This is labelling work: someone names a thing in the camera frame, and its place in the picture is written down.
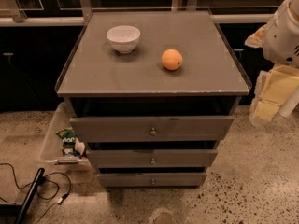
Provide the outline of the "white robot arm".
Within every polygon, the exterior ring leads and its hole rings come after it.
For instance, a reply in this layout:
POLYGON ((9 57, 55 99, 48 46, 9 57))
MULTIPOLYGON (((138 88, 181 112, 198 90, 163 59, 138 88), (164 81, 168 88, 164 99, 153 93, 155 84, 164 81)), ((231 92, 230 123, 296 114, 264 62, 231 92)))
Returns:
POLYGON ((263 125, 276 114, 288 117, 299 104, 299 0, 284 0, 245 45, 262 48, 265 59, 274 64, 258 75, 250 122, 263 125))

